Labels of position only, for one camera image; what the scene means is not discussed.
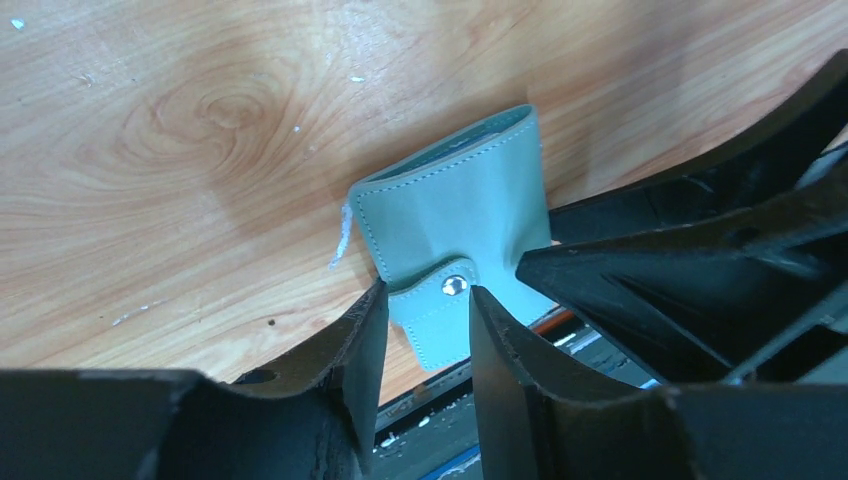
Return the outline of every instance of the white paint fleck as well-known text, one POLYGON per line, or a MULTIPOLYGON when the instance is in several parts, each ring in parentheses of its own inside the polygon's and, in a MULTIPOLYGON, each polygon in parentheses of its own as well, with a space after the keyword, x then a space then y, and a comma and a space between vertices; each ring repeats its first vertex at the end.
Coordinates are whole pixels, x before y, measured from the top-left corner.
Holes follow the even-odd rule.
POLYGON ((167 301, 168 301, 168 299, 157 300, 153 303, 150 303, 150 304, 147 304, 147 305, 142 305, 141 307, 138 308, 138 310, 133 310, 132 312, 125 313, 125 314, 121 315, 120 317, 116 318, 115 321, 112 322, 112 326, 116 327, 116 326, 120 325, 121 322, 123 322, 124 320, 128 320, 128 319, 130 319, 130 318, 132 318, 136 315, 141 315, 142 313, 150 310, 151 308, 158 307, 159 305, 162 305, 163 303, 165 303, 167 301))
POLYGON ((439 475, 439 478, 436 479, 436 480, 442 480, 443 478, 447 478, 448 475, 453 475, 454 473, 465 473, 465 471, 468 470, 468 467, 470 467, 471 465, 474 465, 475 463, 477 463, 479 461, 480 461, 480 454, 478 453, 477 455, 474 455, 473 457, 471 457, 468 460, 460 463, 459 465, 449 468, 448 470, 445 471, 445 473, 439 475))
POLYGON ((380 446, 383 447, 383 448, 388 448, 389 445, 391 445, 391 444, 395 443, 395 441, 397 441, 397 438, 398 437, 396 437, 394 433, 389 432, 389 438, 383 440, 380 443, 380 446))
POLYGON ((79 76, 79 77, 74 77, 74 78, 77 78, 77 79, 82 80, 83 82, 85 82, 85 85, 86 85, 88 88, 91 88, 91 86, 92 86, 92 85, 94 85, 94 83, 95 83, 95 82, 94 82, 94 78, 93 78, 91 75, 87 74, 87 73, 83 73, 81 76, 79 76))
POLYGON ((567 341, 571 340, 572 338, 574 338, 574 337, 576 337, 576 336, 577 336, 577 334, 576 334, 576 333, 572 333, 572 334, 570 334, 570 335, 567 335, 567 336, 565 336, 565 337, 562 337, 562 338, 560 338, 559 340, 557 340, 556 342, 554 342, 554 346, 555 346, 555 347, 560 347, 560 346, 562 346, 565 342, 567 342, 567 341))
POLYGON ((333 270, 338 266, 339 262, 342 261, 342 257, 344 256, 345 250, 347 250, 347 246, 350 243, 350 231, 353 228, 353 209, 350 208, 350 203, 345 202, 342 205, 342 226, 341 233, 339 236, 339 244, 336 245, 336 255, 330 260, 330 264, 327 265, 327 270, 333 270))

